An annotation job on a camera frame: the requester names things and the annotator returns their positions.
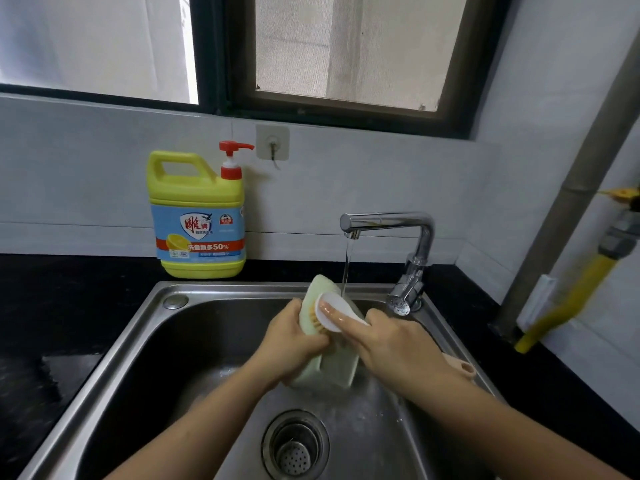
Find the lemon image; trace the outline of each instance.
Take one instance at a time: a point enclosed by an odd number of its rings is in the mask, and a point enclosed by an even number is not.
[[[188,251],[189,240],[180,234],[169,234],[166,237],[166,247],[177,251]]]

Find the left hand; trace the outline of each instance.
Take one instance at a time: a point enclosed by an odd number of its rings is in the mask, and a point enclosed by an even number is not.
[[[260,369],[270,388],[304,367],[330,343],[324,334],[306,335],[298,324],[302,302],[292,299],[267,329],[249,364]]]

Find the faucet spout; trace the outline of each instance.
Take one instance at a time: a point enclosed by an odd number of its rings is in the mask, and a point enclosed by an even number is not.
[[[425,212],[375,212],[372,214],[343,214],[340,228],[345,236],[357,239],[362,231],[420,227],[415,252],[407,256],[404,274],[387,297],[388,306],[398,315],[408,315],[422,304],[420,294],[424,288],[422,276],[428,265],[429,252],[435,236],[433,217]]]

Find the brand logo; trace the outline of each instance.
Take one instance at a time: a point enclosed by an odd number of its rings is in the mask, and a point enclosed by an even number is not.
[[[229,214],[222,214],[220,216],[220,225],[233,224],[233,223],[234,223],[234,218],[231,217]]]
[[[184,231],[198,241],[211,234],[211,214],[192,212],[180,216]]]

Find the stainless steel sink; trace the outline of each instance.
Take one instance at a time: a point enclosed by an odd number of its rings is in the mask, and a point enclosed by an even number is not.
[[[384,300],[391,287],[351,285],[348,293],[363,311],[375,307],[388,313]],[[291,298],[302,298],[306,288],[305,283],[158,283],[20,480],[103,478],[238,368],[260,344],[271,318]],[[408,318],[420,322],[444,352],[471,362],[478,387],[498,395],[432,302],[422,300],[422,308]],[[494,477],[457,439],[386,390],[363,366],[348,390],[277,386],[258,403],[216,476]]]

